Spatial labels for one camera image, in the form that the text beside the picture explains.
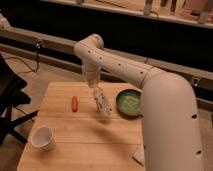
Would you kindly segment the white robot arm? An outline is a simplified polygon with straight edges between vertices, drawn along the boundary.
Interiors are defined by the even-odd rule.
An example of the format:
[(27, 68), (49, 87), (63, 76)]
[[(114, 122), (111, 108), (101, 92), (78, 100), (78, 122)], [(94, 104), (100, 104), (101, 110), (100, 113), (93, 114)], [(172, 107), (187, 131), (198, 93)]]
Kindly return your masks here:
[(190, 83), (164, 71), (104, 50), (92, 34), (74, 45), (88, 84), (95, 86), (102, 69), (142, 91), (142, 137), (146, 171), (204, 171), (198, 107)]

